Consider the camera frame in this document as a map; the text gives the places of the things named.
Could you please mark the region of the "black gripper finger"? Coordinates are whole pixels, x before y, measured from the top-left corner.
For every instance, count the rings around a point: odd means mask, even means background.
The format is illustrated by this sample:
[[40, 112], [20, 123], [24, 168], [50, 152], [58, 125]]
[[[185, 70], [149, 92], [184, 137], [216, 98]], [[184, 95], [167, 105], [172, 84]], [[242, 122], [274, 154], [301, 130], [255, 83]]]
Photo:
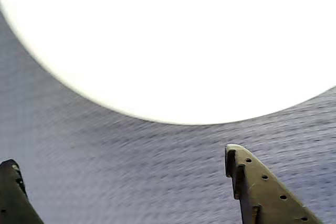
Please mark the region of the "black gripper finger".
[[1, 162], [1, 223], [44, 223], [29, 202], [19, 164], [13, 159]]
[[225, 147], [225, 173], [240, 202], [242, 223], [322, 223], [245, 147]]

